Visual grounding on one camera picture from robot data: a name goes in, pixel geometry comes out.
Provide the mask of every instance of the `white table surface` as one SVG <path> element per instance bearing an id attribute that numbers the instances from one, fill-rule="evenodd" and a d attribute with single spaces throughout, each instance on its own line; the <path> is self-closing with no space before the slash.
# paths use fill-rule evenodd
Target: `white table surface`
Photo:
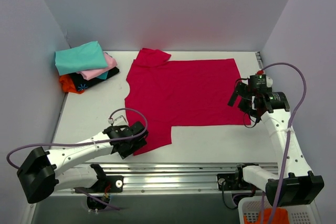
<path id="1" fill-rule="evenodd" d="M 109 126 L 111 112 L 125 106 L 129 93 L 126 76 L 137 51 L 109 51 L 120 73 L 83 94 L 67 95 L 54 143 L 76 143 Z M 170 53 L 171 60 L 234 58 L 241 77 L 259 70 L 254 52 L 183 52 Z M 276 162 L 266 128 L 258 123 L 253 129 L 243 125 L 177 126 L 172 128 L 172 144 L 122 160 L 119 154 L 94 159 L 99 163 L 241 163 Z"/>

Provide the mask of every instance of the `t-shirt sleeve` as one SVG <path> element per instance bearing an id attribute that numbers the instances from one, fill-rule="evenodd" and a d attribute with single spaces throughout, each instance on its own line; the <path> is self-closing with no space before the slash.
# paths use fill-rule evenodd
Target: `t-shirt sleeve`
<path id="1" fill-rule="evenodd" d="M 134 64 L 144 67 L 156 67 L 165 64 L 171 55 L 160 50 L 143 48 L 134 60 Z"/>

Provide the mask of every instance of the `red t-shirt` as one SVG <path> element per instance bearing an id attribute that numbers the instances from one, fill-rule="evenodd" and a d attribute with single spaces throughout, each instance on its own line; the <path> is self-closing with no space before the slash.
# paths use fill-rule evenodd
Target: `red t-shirt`
<path id="1" fill-rule="evenodd" d="M 170 56 L 142 49 L 127 76 L 125 106 L 148 120 L 147 145 L 135 155 L 171 144 L 172 126 L 243 124 L 243 112 L 227 105 L 240 78 L 234 59 L 168 61 Z M 130 125 L 139 121 L 134 112 L 126 116 Z"/>

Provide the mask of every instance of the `cable tie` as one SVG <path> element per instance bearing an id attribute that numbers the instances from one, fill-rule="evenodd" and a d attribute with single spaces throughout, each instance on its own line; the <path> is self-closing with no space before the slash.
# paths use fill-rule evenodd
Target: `cable tie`
<path id="1" fill-rule="evenodd" d="M 289 131 L 295 133 L 294 129 L 292 127 L 290 127 L 290 128 L 283 129 L 283 130 L 275 130 L 275 131 L 273 131 L 272 134 L 270 134 L 269 137 L 272 137 L 275 133 L 278 133 L 278 132 L 286 132 L 287 133 Z"/>
<path id="2" fill-rule="evenodd" d="M 97 144 L 95 142 L 95 140 L 93 140 L 93 137 L 90 138 L 91 141 L 93 141 L 93 145 L 95 146 L 95 148 L 97 147 Z"/>

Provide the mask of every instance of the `cable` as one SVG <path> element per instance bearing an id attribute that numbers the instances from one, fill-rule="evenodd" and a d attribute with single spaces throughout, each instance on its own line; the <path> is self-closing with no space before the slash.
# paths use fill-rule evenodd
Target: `cable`
<path id="1" fill-rule="evenodd" d="M 248 80 L 248 78 L 239 78 L 239 79 L 237 79 L 235 81 L 235 87 L 236 87 L 236 84 L 237 84 L 238 81 L 247 81 L 247 80 Z"/>
<path id="2" fill-rule="evenodd" d="M 306 97 L 307 83 L 306 83 L 306 79 L 304 78 L 303 73 L 300 71 L 300 69 L 298 69 L 297 67 L 295 67 L 294 65 L 292 65 L 290 63 L 286 63 L 286 62 L 273 63 L 273 64 L 270 64 L 270 65 L 264 67 L 262 70 L 265 70 L 267 68 L 270 68 L 270 67 L 273 67 L 273 66 L 277 66 L 277 65 L 285 65 L 285 66 L 289 66 L 289 67 L 294 68 L 299 73 L 299 75 L 300 75 L 300 77 L 302 79 L 302 82 L 303 82 L 303 94 L 302 94 L 302 97 L 301 97 L 299 103 L 294 108 L 294 110 L 292 112 L 292 115 L 290 116 L 290 118 L 288 120 L 288 126 L 287 127 L 291 128 L 294 116 L 295 116 L 297 110 L 299 109 L 299 107 L 301 106 L 301 104 L 303 103 L 303 101 L 304 101 L 304 99 Z M 282 165 L 281 165 L 281 172 L 280 172 L 280 175 L 279 175 L 278 187 L 277 187 L 277 191 L 276 191 L 274 202 L 273 202 L 272 212 L 271 212 L 271 215 L 270 215 L 270 217 L 268 219 L 268 222 L 267 222 L 268 224 L 272 223 L 275 211 L 276 211 L 277 206 L 278 206 L 279 196 L 280 196 L 280 191 L 281 191 L 281 186 L 282 186 L 282 182 L 283 182 L 283 176 L 285 174 L 287 154 L 288 154 L 288 149 L 289 149 L 289 141 L 290 141 L 290 131 L 287 132 L 286 146 L 285 146 L 285 151 L 283 153 L 284 155 L 283 155 L 283 158 L 282 158 Z"/>
<path id="3" fill-rule="evenodd" d="M 247 127 L 248 129 L 252 129 L 252 128 L 254 128 L 256 125 L 257 125 L 257 120 L 256 121 L 253 121 L 254 122 L 254 125 L 252 126 L 252 127 L 248 127 L 247 125 L 246 125 L 246 123 L 245 123 L 245 115 L 246 115 L 247 113 L 245 112 L 244 113 L 244 115 L 243 115 L 243 124 L 244 124 L 244 126 L 245 127 Z"/>
<path id="4" fill-rule="evenodd" d="M 225 181 L 223 181 L 223 183 L 222 183 L 222 200 L 223 200 L 223 203 L 224 203 L 226 208 L 228 208 L 230 210 L 235 210 L 235 209 L 238 208 L 238 206 L 235 206 L 234 208 L 232 208 L 232 207 L 228 207 L 228 205 L 225 203 L 225 200 L 224 200 L 224 183 L 225 183 Z"/>
<path id="5" fill-rule="evenodd" d="M 144 119 L 145 121 L 145 128 L 142 132 L 140 132 L 139 134 L 137 135 L 134 135 L 134 136 L 128 136 L 128 137 L 119 137 L 119 138 L 114 138 L 114 139 L 106 139 L 106 140 L 99 140 L 99 141 L 95 141 L 95 142 L 86 142 L 86 143 L 80 143 L 80 144 L 55 144 L 55 143 L 40 143 L 40 144 L 28 144 L 28 145 L 24 145 L 24 146 L 21 146 L 21 147 L 18 147 L 12 151 L 10 151 L 7 156 L 6 156 L 6 160 L 7 162 L 12 166 L 14 167 L 15 169 L 19 169 L 20 167 L 17 166 L 16 164 L 14 164 L 12 161 L 11 161 L 11 155 L 15 152 L 18 152 L 20 150 L 23 150 L 23 149 L 26 149 L 26 148 L 31 148 L 31 147 L 40 147 L 40 146 L 59 146 L 59 147 L 77 147 L 77 146 L 86 146 L 86 145 L 92 145 L 92 144 L 101 144 L 101 143 L 107 143 L 107 142 L 115 142 L 115 141 L 125 141 L 125 140 L 131 140 L 133 138 L 136 138 L 136 137 L 139 137 L 141 136 L 143 133 L 146 132 L 147 130 L 147 126 L 148 126 L 148 121 L 146 119 L 146 117 L 140 113 L 139 111 L 137 110 L 134 110 L 134 109 L 130 109 L 130 108 L 121 108 L 121 109 L 117 109 L 115 111 L 112 112 L 112 114 L 110 115 L 109 119 L 111 119 L 113 117 L 113 115 L 119 111 L 122 111 L 122 110 L 130 110 L 130 111 L 134 111 L 136 112 L 137 114 L 141 115 L 142 118 Z"/>
<path id="6" fill-rule="evenodd" d="M 109 183 L 109 185 L 105 188 L 104 196 L 105 196 L 106 198 L 108 198 L 107 193 L 108 193 L 108 191 L 109 191 L 110 189 L 111 189 L 111 183 Z"/>
<path id="7" fill-rule="evenodd" d="M 81 206 L 82 208 L 87 212 L 87 211 L 93 211 L 95 212 L 95 210 L 89 208 L 87 205 L 86 205 L 86 200 L 82 201 L 81 203 Z M 105 209 L 99 209 L 97 210 L 97 212 L 107 212 L 107 211 L 115 211 L 113 208 L 105 208 Z"/>
<path id="8" fill-rule="evenodd" d="M 255 196 L 255 194 L 256 194 L 256 190 L 257 190 L 257 187 L 256 187 L 256 186 L 253 186 L 253 187 L 252 187 L 252 191 L 251 191 L 250 194 L 248 194 L 248 193 L 235 194 L 235 195 L 232 197 L 232 200 L 233 200 L 233 202 L 236 204 L 235 199 L 236 199 L 237 197 L 240 197 L 240 196 L 253 197 L 253 196 Z"/>
<path id="9" fill-rule="evenodd" d="M 101 204 L 103 204 L 103 205 L 105 205 L 107 207 L 113 208 L 114 210 L 118 210 L 118 211 L 121 210 L 119 207 L 116 207 L 114 205 L 108 204 L 108 203 L 102 201 L 101 199 L 98 199 L 97 197 L 95 197 L 95 196 L 93 196 L 91 194 L 88 194 L 86 191 L 83 191 L 80 188 L 74 188 L 74 189 L 77 190 L 78 192 L 80 192 L 81 194 L 84 194 L 84 195 L 90 197 L 91 199 L 93 199 L 94 201 L 99 202 L 99 203 L 101 203 Z"/>
<path id="10" fill-rule="evenodd" d="M 254 122 L 254 123 L 256 122 L 256 121 L 253 121 L 252 118 L 251 118 L 251 110 L 248 112 L 248 118 L 250 118 L 250 120 L 251 120 L 252 122 Z"/>

